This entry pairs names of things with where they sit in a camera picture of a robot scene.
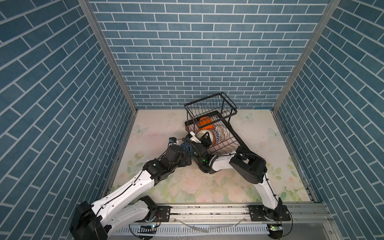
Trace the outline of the blue white patterned bowl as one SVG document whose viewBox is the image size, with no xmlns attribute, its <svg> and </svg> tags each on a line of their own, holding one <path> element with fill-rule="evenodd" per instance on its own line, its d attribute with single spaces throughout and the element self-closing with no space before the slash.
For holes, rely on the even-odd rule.
<svg viewBox="0 0 384 240">
<path fill-rule="evenodd" d="M 194 156 L 195 147 L 191 143 L 184 142 L 180 146 L 183 148 L 185 152 L 189 153 L 191 156 Z"/>
</svg>

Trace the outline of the orange patterned cream bowl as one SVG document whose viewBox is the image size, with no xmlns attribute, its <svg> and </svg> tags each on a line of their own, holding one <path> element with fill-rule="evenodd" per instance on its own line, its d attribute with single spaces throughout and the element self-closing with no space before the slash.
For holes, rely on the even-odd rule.
<svg viewBox="0 0 384 240">
<path fill-rule="evenodd" d="M 221 142 L 221 135 L 216 129 L 210 129 L 210 132 L 213 136 L 212 145 L 215 146 Z"/>
</svg>

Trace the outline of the orange plastic bowl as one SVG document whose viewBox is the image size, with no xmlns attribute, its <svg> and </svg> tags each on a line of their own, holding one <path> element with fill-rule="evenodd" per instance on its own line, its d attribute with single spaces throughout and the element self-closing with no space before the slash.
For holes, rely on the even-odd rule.
<svg viewBox="0 0 384 240">
<path fill-rule="evenodd" d="M 211 117 L 201 117 L 198 122 L 198 127 L 201 130 L 213 129 L 213 119 Z"/>
</svg>

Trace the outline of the plain cream white bowl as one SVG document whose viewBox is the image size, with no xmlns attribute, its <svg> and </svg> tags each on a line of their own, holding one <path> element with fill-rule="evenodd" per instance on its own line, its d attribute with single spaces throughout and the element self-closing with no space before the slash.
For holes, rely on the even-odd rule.
<svg viewBox="0 0 384 240">
<path fill-rule="evenodd" d="M 205 144 L 213 144 L 215 141 L 214 132 L 211 129 L 200 130 L 197 133 L 197 138 Z"/>
</svg>

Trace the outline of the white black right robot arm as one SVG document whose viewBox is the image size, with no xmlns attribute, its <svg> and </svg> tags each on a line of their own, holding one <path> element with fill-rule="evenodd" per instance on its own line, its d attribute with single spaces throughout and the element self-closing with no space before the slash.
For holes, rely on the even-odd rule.
<svg viewBox="0 0 384 240">
<path fill-rule="evenodd" d="M 292 215 L 283 204 L 269 182 L 266 161 L 245 146 L 239 146 L 231 153 L 212 155 L 208 153 L 207 142 L 191 142 L 193 159 L 206 174 L 216 174 L 233 169 L 245 181 L 252 184 L 262 200 L 262 213 L 269 221 L 291 221 Z"/>
</svg>

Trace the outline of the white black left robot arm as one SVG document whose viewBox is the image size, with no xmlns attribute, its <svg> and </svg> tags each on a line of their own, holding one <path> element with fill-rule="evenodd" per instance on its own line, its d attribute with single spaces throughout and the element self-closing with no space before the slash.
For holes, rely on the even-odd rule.
<svg viewBox="0 0 384 240">
<path fill-rule="evenodd" d="M 159 158 L 147 161 L 131 180 L 111 194 L 89 204 L 84 201 L 74 212 L 70 233 L 75 240 L 106 240 L 137 221 L 155 217 L 157 204 L 141 195 L 173 174 L 191 165 L 193 151 L 173 144 Z"/>
</svg>

